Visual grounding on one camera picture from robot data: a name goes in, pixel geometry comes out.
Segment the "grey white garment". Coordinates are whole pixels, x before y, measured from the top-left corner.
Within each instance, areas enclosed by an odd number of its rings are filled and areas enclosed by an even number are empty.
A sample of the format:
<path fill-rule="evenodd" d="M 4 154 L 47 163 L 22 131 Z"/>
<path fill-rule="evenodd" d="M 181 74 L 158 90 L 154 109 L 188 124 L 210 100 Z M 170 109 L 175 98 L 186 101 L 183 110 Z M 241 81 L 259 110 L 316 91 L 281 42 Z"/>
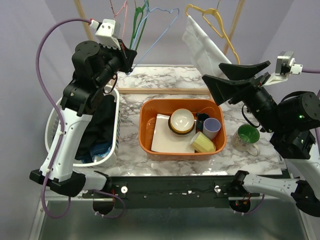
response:
<path fill-rule="evenodd" d="M 227 78 L 219 68 L 219 64 L 229 64 L 231 61 L 190 15 L 187 17 L 182 40 L 189 48 L 193 66 L 201 75 Z"/>

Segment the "green hanger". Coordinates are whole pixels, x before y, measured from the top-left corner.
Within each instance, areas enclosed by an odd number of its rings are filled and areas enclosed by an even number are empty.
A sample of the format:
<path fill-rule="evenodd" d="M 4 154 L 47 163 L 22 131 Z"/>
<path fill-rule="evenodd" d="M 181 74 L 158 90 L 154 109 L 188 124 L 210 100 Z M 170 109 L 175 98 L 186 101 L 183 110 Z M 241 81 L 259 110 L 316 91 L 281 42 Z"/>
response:
<path fill-rule="evenodd" d="M 150 3 L 148 0 L 145 0 L 143 6 L 137 6 L 136 2 L 134 4 L 135 12 L 133 16 L 133 26 L 129 48 L 137 51 L 147 23 L 147 20 L 143 21 L 144 13 L 148 13 L 147 8 L 149 7 Z"/>

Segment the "light blue hanger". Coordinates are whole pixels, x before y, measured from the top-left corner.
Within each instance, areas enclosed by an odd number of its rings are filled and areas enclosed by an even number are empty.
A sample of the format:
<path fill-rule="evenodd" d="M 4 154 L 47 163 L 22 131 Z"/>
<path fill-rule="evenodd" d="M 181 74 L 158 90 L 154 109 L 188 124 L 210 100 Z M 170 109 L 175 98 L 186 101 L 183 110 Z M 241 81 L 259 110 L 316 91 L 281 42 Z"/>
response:
<path fill-rule="evenodd" d="M 138 49 L 136 50 L 138 59 L 133 63 L 133 71 L 142 63 L 143 59 L 158 44 L 180 16 L 180 9 L 178 7 L 165 9 L 149 5 L 147 11 L 148 13 L 144 13 L 143 21 L 146 20 L 146 25 Z"/>

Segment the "pink wire hanger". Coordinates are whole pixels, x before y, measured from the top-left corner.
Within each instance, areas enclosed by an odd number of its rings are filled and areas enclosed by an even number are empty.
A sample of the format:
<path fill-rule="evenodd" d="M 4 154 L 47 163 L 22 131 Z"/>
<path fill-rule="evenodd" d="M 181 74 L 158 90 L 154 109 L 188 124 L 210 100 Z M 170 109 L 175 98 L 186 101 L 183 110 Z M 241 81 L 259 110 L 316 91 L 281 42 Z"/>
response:
<path fill-rule="evenodd" d="M 125 35 L 126 25 L 127 25 L 128 1 L 125 0 L 125 1 L 123 2 L 123 5 L 120 7 L 120 9 L 119 9 L 118 11 L 115 10 L 112 0 L 109 0 L 109 3 L 110 3 L 111 10 L 112 10 L 113 18 L 114 18 L 115 20 L 116 20 L 117 16 L 124 11 L 123 28 L 122 28 L 122 34 L 121 34 L 121 37 L 123 38 L 124 35 Z"/>

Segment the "black garment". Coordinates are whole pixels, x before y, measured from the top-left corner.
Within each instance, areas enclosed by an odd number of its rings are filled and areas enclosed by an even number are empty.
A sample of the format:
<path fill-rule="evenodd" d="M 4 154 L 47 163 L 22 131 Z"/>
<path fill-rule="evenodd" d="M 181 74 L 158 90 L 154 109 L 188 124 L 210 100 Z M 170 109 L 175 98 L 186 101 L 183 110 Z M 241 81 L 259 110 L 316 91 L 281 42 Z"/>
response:
<path fill-rule="evenodd" d="M 113 95 L 105 95 L 102 98 L 102 102 L 98 105 L 90 123 L 82 135 L 75 155 L 76 160 L 82 161 L 82 157 L 96 144 L 112 143 L 112 127 L 116 109 L 114 100 Z"/>

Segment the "yellow hanger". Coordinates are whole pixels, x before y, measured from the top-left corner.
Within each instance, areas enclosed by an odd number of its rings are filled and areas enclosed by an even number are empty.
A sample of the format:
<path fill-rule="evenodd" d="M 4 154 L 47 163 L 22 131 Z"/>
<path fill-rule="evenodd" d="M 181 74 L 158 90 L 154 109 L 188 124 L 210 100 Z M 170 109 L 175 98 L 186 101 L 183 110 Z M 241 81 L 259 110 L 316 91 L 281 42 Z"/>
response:
<path fill-rule="evenodd" d="M 238 53 L 236 52 L 232 42 L 231 42 L 231 37 L 229 37 L 225 31 L 224 28 L 224 22 L 223 19 L 218 11 L 218 7 L 219 7 L 219 3 L 217 4 L 216 8 L 208 8 L 208 9 L 202 9 L 196 5 L 193 4 L 188 4 L 185 8 L 185 15 L 187 17 L 189 17 L 189 13 L 188 10 L 189 9 L 193 9 L 198 11 L 199 13 L 201 13 L 201 16 L 203 18 L 203 20 L 211 27 L 211 29 L 221 38 L 221 39 L 225 39 L 225 43 L 226 45 L 231 49 L 235 60 L 238 64 L 240 64 L 240 58 L 238 56 Z M 206 18 L 206 15 L 210 15 L 213 16 L 218 24 L 219 30 L 217 30 L 214 25 Z"/>

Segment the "dark blue denim skirt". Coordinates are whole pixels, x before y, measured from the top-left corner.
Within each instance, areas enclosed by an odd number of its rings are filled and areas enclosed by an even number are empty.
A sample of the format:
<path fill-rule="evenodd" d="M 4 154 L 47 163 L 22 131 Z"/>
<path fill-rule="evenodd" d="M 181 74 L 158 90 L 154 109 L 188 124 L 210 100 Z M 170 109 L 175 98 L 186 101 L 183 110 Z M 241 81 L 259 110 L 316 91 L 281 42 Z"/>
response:
<path fill-rule="evenodd" d="M 111 142 L 98 143 L 90 148 L 89 152 L 82 157 L 81 161 L 83 163 L 92 163 L 95 157 L 105 158 L 110 153 L 111 148 Z"/>

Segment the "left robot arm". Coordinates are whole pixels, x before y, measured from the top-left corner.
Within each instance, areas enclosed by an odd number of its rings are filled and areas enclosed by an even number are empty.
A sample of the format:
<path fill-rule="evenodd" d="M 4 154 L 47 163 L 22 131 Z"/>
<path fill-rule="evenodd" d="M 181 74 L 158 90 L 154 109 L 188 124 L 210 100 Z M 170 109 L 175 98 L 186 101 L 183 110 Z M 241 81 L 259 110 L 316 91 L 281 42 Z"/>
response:
<path fill-rule="evenodd" d="M 137 55 L 121 39 L 118 46 L 92 40 L 79 43 L 72 55 L 74 72 L 64 88 L 60 105 L 54 105 L 59 117 L 51 148 L 39 169 L 32 170 L 30 180 L 53 192 L 75 197 L 83 190 L 93 190 L 99 197 L 110 194 L 105 174 L 76 171 L 73 167 L 81 138 L 102 101 L 104 88 L 118 73 L 129 73 Z"/>

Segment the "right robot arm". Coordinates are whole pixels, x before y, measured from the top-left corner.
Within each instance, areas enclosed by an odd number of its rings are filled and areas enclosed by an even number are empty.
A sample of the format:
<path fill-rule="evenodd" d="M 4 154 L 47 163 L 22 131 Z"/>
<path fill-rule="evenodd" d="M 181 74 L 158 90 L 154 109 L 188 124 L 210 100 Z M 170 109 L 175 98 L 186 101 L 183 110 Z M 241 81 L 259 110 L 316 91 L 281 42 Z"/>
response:
<path fill-rule="evenodd" d="M 302 212 L 320 215 L 320 154 L 312 129 L 320 126 L 320 100 L 314 92 L 296 91 L 279 103 L 265 89 L 271 75 L 269 61 L 253 65 L 220 63 L 224 78 L 204 74 L 202 80 L 216 104 L 243 102 L 281 157 L 291 162 L 303 179 L 274 179 L 248 171 L 236 172 L 226 189 L 232 197 L 264 194 L 296 205 Z"/>

